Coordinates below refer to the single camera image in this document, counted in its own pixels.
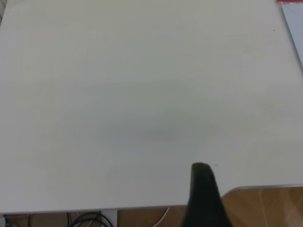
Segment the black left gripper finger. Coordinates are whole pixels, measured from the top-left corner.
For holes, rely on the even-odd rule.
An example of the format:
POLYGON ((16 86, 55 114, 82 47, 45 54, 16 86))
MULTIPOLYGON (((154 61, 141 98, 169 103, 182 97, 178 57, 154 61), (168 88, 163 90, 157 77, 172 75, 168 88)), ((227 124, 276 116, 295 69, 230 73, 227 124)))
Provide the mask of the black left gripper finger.
POLYGON ((208 164, 191 167, 190 194, 182 227, 231 227, 215 175, 208 164))

